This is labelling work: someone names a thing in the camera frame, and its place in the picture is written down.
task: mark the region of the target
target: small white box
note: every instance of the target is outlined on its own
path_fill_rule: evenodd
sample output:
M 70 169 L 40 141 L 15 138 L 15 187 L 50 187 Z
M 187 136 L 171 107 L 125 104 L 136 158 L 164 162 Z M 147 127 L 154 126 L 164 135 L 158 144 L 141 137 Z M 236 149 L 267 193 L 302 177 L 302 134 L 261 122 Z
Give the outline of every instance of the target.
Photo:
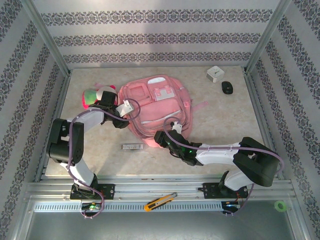
M 225 75 L 225 72 L 218 66 L 213 66 L 208 71 L 206 71 L 206 77 L 214 83 L 222 80 L 224 75 Z

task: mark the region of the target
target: wall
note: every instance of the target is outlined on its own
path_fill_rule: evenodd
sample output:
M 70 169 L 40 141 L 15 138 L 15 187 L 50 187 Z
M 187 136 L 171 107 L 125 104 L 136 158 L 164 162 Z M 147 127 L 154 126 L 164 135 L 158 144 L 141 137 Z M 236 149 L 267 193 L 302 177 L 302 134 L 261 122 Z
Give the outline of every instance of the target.
M 252 71 L 284 175 L 296 186 L 312 239 L 320 239 L 320 4 L 294 0 Z
M 64 76 L 18 0 L 0 0 L 0 240 L 32 182 Z
M 279 0 L 34 0 L 71 69 L 245 66 Z

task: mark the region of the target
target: green tape roll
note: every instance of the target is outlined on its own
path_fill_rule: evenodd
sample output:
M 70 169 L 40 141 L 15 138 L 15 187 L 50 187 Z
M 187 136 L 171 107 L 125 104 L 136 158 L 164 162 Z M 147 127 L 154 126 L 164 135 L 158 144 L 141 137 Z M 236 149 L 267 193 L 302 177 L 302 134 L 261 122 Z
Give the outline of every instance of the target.
M 279 213 L 283 213 L 287 211 L 287 205 L 284 201 L 276 201 L 274 203 L 274 208 L 277 210 Z

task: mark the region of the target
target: beige table surface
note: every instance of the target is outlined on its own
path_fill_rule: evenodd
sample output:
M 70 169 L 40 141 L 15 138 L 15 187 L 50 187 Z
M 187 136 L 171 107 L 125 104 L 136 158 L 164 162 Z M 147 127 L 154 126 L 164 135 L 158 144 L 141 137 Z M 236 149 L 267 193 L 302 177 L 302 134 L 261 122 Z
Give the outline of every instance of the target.
M 130 81 L 166 74 L 179 79 L 188 89 L 193 104 L 208 101 L 209 105 L 193 115 L 190 142 L 209 145 L 237 143 L 252 137 L 263 143 L 240 66 L 221 67 L 223 81 L 233 85 L 233 94 L 222 92 L 221 82 L 206 78 L 210 67 L 134 67 L 79 68 L 72 72 L 61 118 L 75 117 L 82 112 L 82 92 L 95 83 L 115 85 L 116 89 Z M 140 152 L 124 152 L 121 143 L 140 142 L 129 129 L 116 129 L 111 122 L 97 125 L 84 136 L 83 158 L 98 176 L 110 175 L 167 175 L 222 174 L 234 167 L 222 164 L 189 166 L 174 158 L 167 149 L 146 147 Z M 66 170 L 49 160 L 46 176 L 67 176 Z

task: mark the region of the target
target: purple cable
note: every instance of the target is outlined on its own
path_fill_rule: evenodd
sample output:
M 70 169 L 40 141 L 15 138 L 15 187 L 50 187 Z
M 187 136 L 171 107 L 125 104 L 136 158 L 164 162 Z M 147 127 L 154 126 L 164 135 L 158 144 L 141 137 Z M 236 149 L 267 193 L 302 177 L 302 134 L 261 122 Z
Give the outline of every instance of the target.
M 139 116 L 140 112 L 141 112 L 140 104 L 139 104 L 136 100 L 134 100 L 134 99 L 132 99 L 132 98 L 126 98 L 126 99 L 124 99 L 124 100 L 130 100 L 130 101 L 133 101 L 133 102 L 135 102 L 135 103 L 137 104 L 137 106 L 138 106 L 138 113 L 137 113 L 136 116 L 134 116 L 134 117 L 132 117 L 132 118 L 130 118 L 130 119 L 123 119 L 123 118 L 114 116 L 114 115 L 112 115 L 112 114 L 109 113 L 109 112 L 103 111 L 102 109 L 94 108 L 94 109 L 89 109 L 89 110 L 86 110 L 86 111 L 83 111 L 83 112 L 79 113 L 74 119 L 72 119 L 72 121 L 71 121 L 71 123 L 70 123 L 70 127 L 69 127 L 69 159 L 68 159 L 68 165 L 66 166 L 66 170 L 67 170 L 68 174 L 70 175 L 70 177 L 71 177 L 74 181 L 78 182 L 79 184 L 87 187 L 87 188 L 90 189 L 91 191 L 93 191 L 93 192 L 95 192 L 96 194 L 98 194 L 98 195 L 101 197 L 101 202 L 102 202 L 101 207 L 100 207 L 99 211 L 98 211 L 96 214 L 94 214 L 94 215 L 92 215 L 92 216 L 87 216 L 87 215 L 86 215 L 86 212 L 81 213 L 85 218 L 93 219 L 94 217 L 96 217 L 97 215 L 99 215 L 99 214 L 103 211 L 103 209 L 105 208 L 105 198 L 104 198 L 104 196 L 102 195 L 101 192 L 99 192 L 99 191 L 97 191 L 96 189 L 94 189 L 94 188 L 90 187 L 89 185 L 85 184 L 83 181 L 77 179 L 77 178 L 72 174 L 72 172 L 70 171 L 70 166 L 71 166 L 71 162 L 72 162 L 72 146 L 73 146 L 73 144 L 72 144 L 72 129 L 73 129 L 74 123 L 77 121 L 77 119 L 78 119 L 79 117 L 81 117 L 82 115 L 84 115 L 84 114 L 86 114 L 86 113 L 89 113 L 89 112 L 102 112 L 102 113 L 107 114 L 108 116 L 110 116 L 110 117 L 112 117 L 112 118 L 114 118 L 114 119 L 120 120 L 120 121 L 127 121 L 127 122 L 128 122 L 128 121 L 132 121 L 132 120 L 136 119 L 136 118 Z
M 175 120 L 178 121 L 178 123 L 180 123 L 180 119 L 179 119 L 179 118 L 177 118 L 177 117 L 175 117 L 175 116 L 170 116 L 170 117 L 168 117 L 168 118 L 166 118 L 166 119 L 164 120 L 164 122 L 163 122 L 163 130 L 164 130 L 165 134 L 168 136 L 168 138 L 169 138 L 171 141 L 173 141 L 175 144 L 178 144 L 178 145 L 180 145 L 180 146 L 182 146 L 182 147 L 185 147 L 185 148 L 188 148 L 188 149 L 194 149 L 194 150 L 231 150 L 231 149 L 235 149 L 235 150 L 256 151 L 256 152 L 260 152 L 260 153 L 264 153 L 264 154 L 269 154 L 269 155 L 271 155 L 271 156 L 273 156 L 273 157 L 275 157 L 275 158 L 277 158 L 277 159 L 279 160 L 279 162 L 280 162 L 280 169 L 276 172 L 276 174 L 281 173 L 281 172 L 284 170 L 284 168 L 285 168 L 285 162 L 283 161 L 283 159 L 282 159 L 279 155 L 275 154 L 275 153 L 272 152 L 272 151 L 267 151 L 267 150 L 263 150 L 263 149 L 259 149 L 259 148 L 243 147 L 243 146 L 230 146 L 230 147 L 229 147 L 229 146 L 228 146 L 228 147 L 226 147 L 226 146 L 195 147 L 195 146 L 189 146 L 189 145 L 183 144 L 183 143 L 181 143 L 181 142 L 178 142 L 178 141 L 175 140 L 172 136 L 170 136 L 170 134 L 169 134 L 168 131 L 166 130 L 166 123 L 167 123 L 167 121 L 168 121 L 169 119 L 175 119 Z M 248 196 L 246 197 L 246 199 L 245 199 L 245 201 L 244 201 L 244 203 L 243 203 L 243 205 L 242 205 L 242 207 L 241 207 L 240 209 L 243 209 L 243 208 L 245 207 L 245 205 L 247 204 L 248 199 L 249 199 L 249 197 L 250 197 L 250 195 L 251 195 L 251 193 L 252 193 L 252 191 L 253 191 L 253 189 L 254 189 L 254 185 L 255 185 L 255 184 L 253 183 L 252 186 L 251 186 L 250 192 L 248 193 Z M 232 217 L 233 217 L 236 213 L 238 213 L 238 212 L 240 211 L 240 209 L 239 209 L 237 212 L 233 213 L 233 214 L 229 214 L 229 216 L 232 215 Z

